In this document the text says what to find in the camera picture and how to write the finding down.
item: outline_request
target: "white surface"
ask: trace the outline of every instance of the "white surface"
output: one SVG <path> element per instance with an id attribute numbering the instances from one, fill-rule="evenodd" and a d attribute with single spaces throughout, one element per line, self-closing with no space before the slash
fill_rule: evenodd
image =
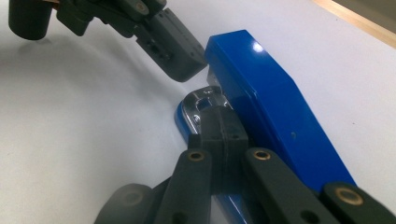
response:
<path id="1" fill-rule="evenodd" d="M 396 213 L 396 50 L 307 0 L 169 0 L 205 46 L 247 29 L 293 77 L 361 188 Z M 99 20 L 18 38 L 0 3 L 0 223 L 93 223 L 128 183 L 156 186 L 186 148 L 176 83 Z"/>

